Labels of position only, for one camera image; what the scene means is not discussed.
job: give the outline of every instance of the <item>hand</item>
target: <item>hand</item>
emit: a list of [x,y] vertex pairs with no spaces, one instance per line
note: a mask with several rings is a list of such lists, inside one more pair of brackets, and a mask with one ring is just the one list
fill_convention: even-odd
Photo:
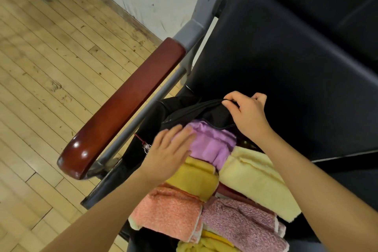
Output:
[[182,125],[177,125],[159,132],[139,171],[154,184],[163,183],[190,155],[189,147],[195,138],[196,134],[190,126],[183,129]]
[[264,113],[267,95],[256,93],[250,98],[235,91],[224,98],[238,103],[239,108],[231,101],[222,102],[231,113],[237,128],[250,140],[256,143],[259,138],[272,131]]

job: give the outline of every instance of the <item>person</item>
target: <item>person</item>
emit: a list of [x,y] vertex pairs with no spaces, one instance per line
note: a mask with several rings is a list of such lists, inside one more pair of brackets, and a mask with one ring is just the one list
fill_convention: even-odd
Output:
[[[239,107],[222,102],[238,129],[271,159],[328,251],[378,251],[378,213],[271,129],[264,113],[266,95],[249,98],[232,92],[224,98],[238,103]],[[159,132],[140,168],[42,251],[109,251],[142,198],[170,178],[190,155],[194,139],[193,131],[181,125]]]

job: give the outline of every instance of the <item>forearm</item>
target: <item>forearm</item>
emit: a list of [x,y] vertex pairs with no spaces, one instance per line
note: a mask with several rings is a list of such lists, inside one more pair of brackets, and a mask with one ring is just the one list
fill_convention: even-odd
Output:
[[378,251],[378,213],[271,131],[268,155],[329,251]]
[[42,251],[109,251],[131,212],[156,185],[136,170]]

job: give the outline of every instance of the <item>floor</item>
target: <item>floor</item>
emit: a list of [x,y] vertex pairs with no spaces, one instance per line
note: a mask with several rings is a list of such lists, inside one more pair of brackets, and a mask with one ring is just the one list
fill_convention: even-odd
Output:
[[56,160],[155,48],[101,0],[0,0],[0,252],[40,251],[86,212],[99,181]]

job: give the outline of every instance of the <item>red-brown armrest pad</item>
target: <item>red-brown armrest pad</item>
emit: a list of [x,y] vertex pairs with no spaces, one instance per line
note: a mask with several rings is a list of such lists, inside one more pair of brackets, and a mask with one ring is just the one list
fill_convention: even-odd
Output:
[[165,39],[68,143],[59,156],[59,168],[75,179],[82,179],[185,53],[181,44]]

